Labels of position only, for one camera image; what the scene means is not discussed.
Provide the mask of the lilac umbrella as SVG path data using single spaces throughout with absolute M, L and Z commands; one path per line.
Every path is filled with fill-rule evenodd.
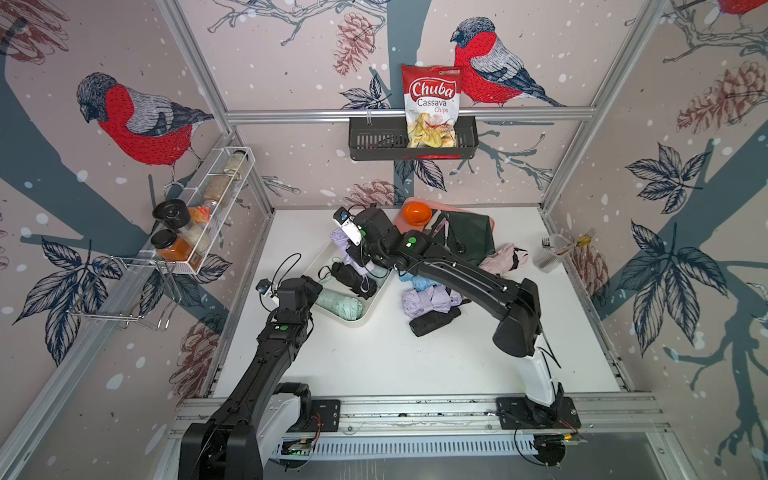
M 415 319 L 430 312 L 448 313 L 463 301 L 462 295 L 445 286 L 430 286 L 425 290 L 407 290 L 401 298 L 403 312 Z
M 343 254 L 343 262 L 346 265 L 350 265 L 353 267 L 353 269 L 361 276 L 366 276 L 368 274 L 373 273 L 373 269 L 375 265 L 372 262 L 368 262 L 365 265 L 360 265 L 357 261 L 355 261 L 348 253 L 347 250 L 350 246 L 353 246 L 353 243 L 348 238 L 348 236 L 342 231 L 341 228 L 335 229 L 331 234 L 330 238 L 333 241 L 333 243 L 337 246 L 337 248 L 341 251 Z

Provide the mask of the black umbrella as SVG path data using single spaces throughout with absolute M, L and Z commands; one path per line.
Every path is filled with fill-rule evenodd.
M 458 307 L 452 307 L 448 312 L 430 311 L 411 320 L 409 327 L 416 337 L 423 337 L 449 325 L 460 315 L 461 310 Z
M 334 262 L 330 267 L 331 276 L 351 290 L 356 296 L 369 299 L 377 293 L 378 285 L 365 275 L 359 274 L 351 265 Z

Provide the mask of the cream plastic storage box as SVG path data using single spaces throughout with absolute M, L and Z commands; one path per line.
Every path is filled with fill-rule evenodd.
M 375 287 L 373 295 L 365 299 L 331 275 L 330 268 L 343 260 L 340 249 L 330 241 L 307 267 L 304 274 L 321 284 L 320 298 L 311 308 L 313 314 L 324 315 L 349 327 L 362 326 L 373 308 L 383 298 L 384 287 L 394 277 L 391 271 L 373 267 L 373 276 L 367 275 L 364 287 Z

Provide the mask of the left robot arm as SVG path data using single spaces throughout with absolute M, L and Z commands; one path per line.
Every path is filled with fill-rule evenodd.
M 310 336 L 311 307 L 322 290 L 307 276 L 276 287 L 278 306 L 257 337 L 257 351 L 243 377 L 206 422 L 185 431 L 180 479 L 261 479 L 286 433 L 321 433 L 323 419 L 312 410 L 309 387 L 281 379 Z

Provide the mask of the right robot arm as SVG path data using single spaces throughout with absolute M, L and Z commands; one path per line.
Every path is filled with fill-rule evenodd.
M 524 384 L 523 411 L 513 416 L 520 423 L 539 427 L 558 420 L 564 391 L 548 362 L 551 350 L 543 336 L 536 283 L 529 279 L 517 283 L 460 258 L 450 249 L 447 234 L 401 232 L 375 206 L 356 214 L 338 211 L 334 218 L 352 241 L 348 253 L 359 265 L 372 262 L 400 274 L 435 281 L 495 318 L 498 325 L 493 343 L 516 359 L 516 369 Z

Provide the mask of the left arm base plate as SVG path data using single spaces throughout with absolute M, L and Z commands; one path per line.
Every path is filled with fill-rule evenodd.
M 298 420 L 289 432 L 337 432 L 341 401 L 338 399 L 301 400 Z

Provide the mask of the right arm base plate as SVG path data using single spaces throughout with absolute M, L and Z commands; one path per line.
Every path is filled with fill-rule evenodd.
M 496 413 L 503 430 L 579 430 L 581 420 L 570 397 L 557 397 L 551 406 L 529 401 L 525 396 L 497 397 Z

